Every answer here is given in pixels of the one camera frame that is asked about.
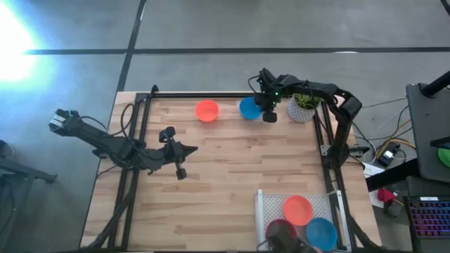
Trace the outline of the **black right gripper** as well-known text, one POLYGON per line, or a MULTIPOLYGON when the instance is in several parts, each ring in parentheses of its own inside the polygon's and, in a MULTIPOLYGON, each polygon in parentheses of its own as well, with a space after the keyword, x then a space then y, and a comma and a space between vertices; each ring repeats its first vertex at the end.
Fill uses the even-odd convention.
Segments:
POLYGON ((277 122, 277 114, 274 112, 274 109, 281 101, 281 95, 274 84, 275 81, 274 75, 266 68, 263 68, 257 76, 260 92, 255 92, 254 100, 255 104, 262 111, 263 121, 268 123, 277 122))

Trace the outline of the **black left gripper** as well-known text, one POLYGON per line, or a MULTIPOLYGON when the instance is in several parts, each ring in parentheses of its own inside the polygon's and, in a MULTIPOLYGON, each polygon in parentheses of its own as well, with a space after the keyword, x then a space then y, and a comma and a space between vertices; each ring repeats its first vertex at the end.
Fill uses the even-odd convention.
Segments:
POLYGON ((179 141, 174 140, 176 134, 175 128, 167 127, 159 133, 159 142, 164 143, 164 146, 159 149, 147 149, 146 154, 151 160, 149 172, 147 175, 153 174, 163 165, 174 163, 176 166, 176 177, 178 180, 183 180, 187 177, 186 170, 181 166, 185 159, 195 152, 198 147, 191 145, 182 145, 179 141))

